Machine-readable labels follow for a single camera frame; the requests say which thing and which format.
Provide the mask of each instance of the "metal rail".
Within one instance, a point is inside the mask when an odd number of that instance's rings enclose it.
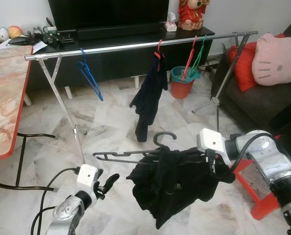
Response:
[[[232,37],[236,38],[238,36],[252,35],[252,34],[258,34],[258,31],[249,31],[249,32],[241,32],[241,33],[237,32],[237,33],[230,33],[230,34],[206,36],[205,40],[232,38]],[[203,39],[204,37],[198,37],[196,39],[196,42],[202,41]],[[190,43],[193,41],[194,41],[194,38],[168,40],[168,41],[163,41],[161,43],[161,46]],[[146,47],[156,47],[158,44],[159,42],[123,45],[123,46],[116,46],[116,47],[101,47],[101,48],[95,48],[95,49],[87,49],[87,50],[84,50],[84,52],[86,54],[97,54],[97,53],[106,53],[106,52],[114,52],[114,51],[121,51],[121,50],[141,49],[141,48],[146,48]],[[25,56],[24,58],[25,60],[38,60],[38,59],[46,60],[50,58],[58,58],[59,56],[69,57],[69,56],[77,56],[77,55],[82,55],[82,52],[80,50],[72,50],[72,51],[54,52],[54,53],[39,54],[39,55],[29,55],[29,56]]]

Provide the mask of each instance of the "tiled floor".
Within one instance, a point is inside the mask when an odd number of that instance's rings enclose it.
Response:
[[[89,87],[72,88],[74,99],[65,104],[79,127],[87,130],[81,134],[87,161],[104,169],[100,178],[105,182],[111,174],[119,173],[120,179],[108,192],[104,201],[86,210],[76,230],[79,235],[284,235],[288,229],[279,210],[261,221],[252,218],[253,201],[239,182],[219,183],[209,202],[195,203],[173,216],[160,229],[148,211],[138,206],[132,195],[133,183],[126,180],[134,165],[107,163],[96,160],[93,152],[132,151],[154,149],[152,138],[156,132],[172,131],[177,140],[163,137],[162,143],[171,149],[196,146],[195,136],[203,127],[215,128],[215,109],[210,103],[210,82],[204,74],[184,100],[173,98],[163,91],[155,122],[149,127],[148,141],[138,143],[134,134],[138,115],[128,107],[137,90],[131,78],[99,83],[104,96],[100,102]],[[48,133],[56,139],[30,138],[26,145],[21,186],[46,185],[61,169],[80,166],[77,147],[63,112],[51,91],[29,94],[33,105],[24,107],[20,129],[22,133]],[[235,122],[220,111],[220,131],[228,136],[237,133]],[[0,161],[0,182],[13,185],[21,151],[21,138],[17,139],[13,156]],[[244,176],[262,196],[269,191],[254,168],[244,171]],[[58,192],[46,195],[45,207],[57,205],[74,194],[76,175],[64,173],[53,185]],[[41,191],[12,191],[0,189],[0,235],[27,235],[38,211]],[[45,234],[51,221],[51,212],[43,216],[41,234]]]

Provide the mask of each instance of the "black cabinet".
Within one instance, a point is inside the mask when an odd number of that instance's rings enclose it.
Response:
[[[195,35],[198,37],[204,35],[214,35],[214,32],[208,30],[205,27],[196,31],[184,31],[178,28],[176,32],[166,32],[165,29],[162,29],[161,32],[151,34],[140,34],[86,41],[76,40],[74,44],[66,45],[57,49],[47,46],[46,48],[37,52],[37,54],[79,50],[80,48],[92,49],[99,47],[114,47],[121,45],[150,43],[158,42],[160,39],[163,41],[184,39],[192,38]],[[204,52],[200,62],[201,64],[205,63],[211,44],[212,40],[205,41]],[[201,45],[202,42],[197,42],[195,44],[194,59],[199,53]],[[167,69],[171,70],[173,67],[186,65],[191,47],[192,43],[161,46],[161,51],[164,53],[166,58]],[[153,62],[153,53],[155,50],[156,48],[154,47],[148,47],[142,49],[130,49],[124,51],[90,54],[87,55],[87,62],[96,81],[137,76],[147,74],[147,71]],[[82,76],[81,72],[77,69],[77,62],[82,60],[82,56],[62,58],[62,62],[55,81],[57,87],[76,86],[86,83],[86,80]],[[55,63],[56,59],[45,60],[45,64],[51,74],[54,70]],[[37,61],[31,61],[27,91],[29,92],[33,90],[41,90],[48,87],[48,81],[45,78],[39,63]]]

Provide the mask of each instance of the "red figurine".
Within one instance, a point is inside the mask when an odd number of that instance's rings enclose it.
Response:
[[[203,14],[210,0],[179,0],[179,23],[178,27],[183,30],[201,29]]]

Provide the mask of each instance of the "tissue box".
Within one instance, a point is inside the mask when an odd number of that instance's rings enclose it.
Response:
[[[166,22],[165,29],[167,32],[175,32],[177,30],[177,26],[175,22]]]

